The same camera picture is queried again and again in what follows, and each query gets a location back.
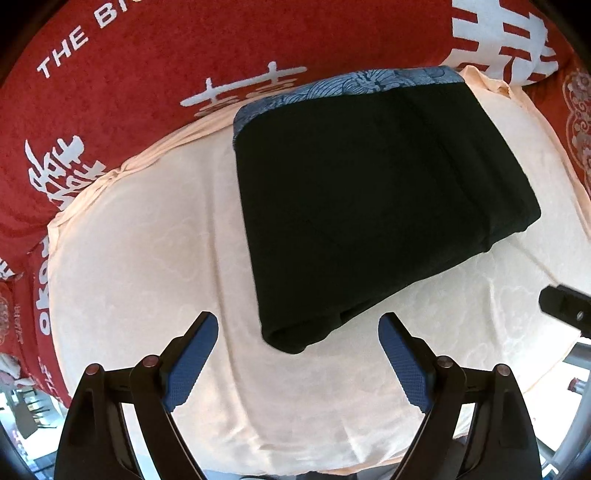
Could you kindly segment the white red patterned pillow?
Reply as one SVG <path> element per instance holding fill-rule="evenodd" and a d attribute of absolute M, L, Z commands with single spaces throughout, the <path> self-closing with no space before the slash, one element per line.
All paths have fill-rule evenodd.
<path fill-rule="evenodd" d="M 443 64 L 461 70 L 472 65 L 486 76 L 526 86 L 559 69 L 545 21 L 500 1 L 453 1 L 453 47 Z"/>

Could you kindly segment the cream seat cushion cover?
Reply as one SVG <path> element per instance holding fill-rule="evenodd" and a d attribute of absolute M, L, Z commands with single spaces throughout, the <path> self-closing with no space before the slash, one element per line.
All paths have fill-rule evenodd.
<path fill-rule="evenodd" d="M 173 419 L 207 471 L 353 473 L 401 460 L 422 422 L 378 340 L 388 311 L 459 364 L 506 363 L 523 391 L 578 335 L 540 291 L 590 288 L 590 198 L 525 93 L 468 67 L 470 89 L 527 175 L 541 218 L 527 231 L 356 317 L 304 353 L 263 341 L 231 136 L 235 106 L 187 125 L 86 188 L 49 224 L 53 343 L 66 386 L 87 365 L 127 368 L 202 311 L 217 343 Z"/>

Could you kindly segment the black pants with patterned waistband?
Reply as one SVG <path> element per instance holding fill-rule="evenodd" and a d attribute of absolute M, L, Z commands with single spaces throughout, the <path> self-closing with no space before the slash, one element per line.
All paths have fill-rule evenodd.
<path fill-rule="evenodd" d="M 232 142 L 263 340 L 290 354 L 541 215 L 447 67 L 352 72 L 257 100 Z"/>

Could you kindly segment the red sofa cover with lettering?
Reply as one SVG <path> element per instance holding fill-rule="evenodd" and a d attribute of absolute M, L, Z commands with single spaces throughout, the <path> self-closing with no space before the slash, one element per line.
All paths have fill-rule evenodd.
<path fill-rule="evenodd" d="M 450 1 L 69 1 L 1 86 L 1 262 L 25 367 L 68 396 L 51 351 L 48 223 L 93 181 L 229 104 L 370 68 L 440 65 Z"/>

